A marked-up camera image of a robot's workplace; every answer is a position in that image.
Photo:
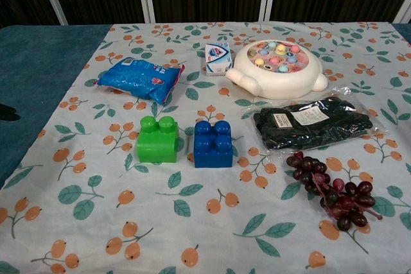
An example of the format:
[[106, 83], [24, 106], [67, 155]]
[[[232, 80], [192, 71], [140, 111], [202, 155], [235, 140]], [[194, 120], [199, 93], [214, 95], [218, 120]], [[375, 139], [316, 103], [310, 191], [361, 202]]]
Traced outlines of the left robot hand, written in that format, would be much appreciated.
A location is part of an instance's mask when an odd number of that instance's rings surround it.
[[20, 115], [17, 114], [16, 109], [9, 107], [4, 104], [0, 104], [0, 120], [1, 121], [18, 121], [20, 119]]

